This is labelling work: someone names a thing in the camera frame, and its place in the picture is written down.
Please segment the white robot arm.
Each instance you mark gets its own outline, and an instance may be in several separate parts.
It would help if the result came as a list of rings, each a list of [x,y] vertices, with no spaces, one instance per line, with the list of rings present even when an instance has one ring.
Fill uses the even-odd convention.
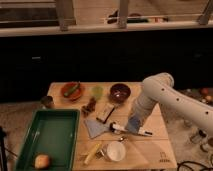
[[[174,79],[169,73],[145,78],[141,83],[140,94],[133,101],[126,129],[138,133],[155,105],[160,103],[176,110],[209,136],[213,136],[213,107],[179,93],[173,86]]]

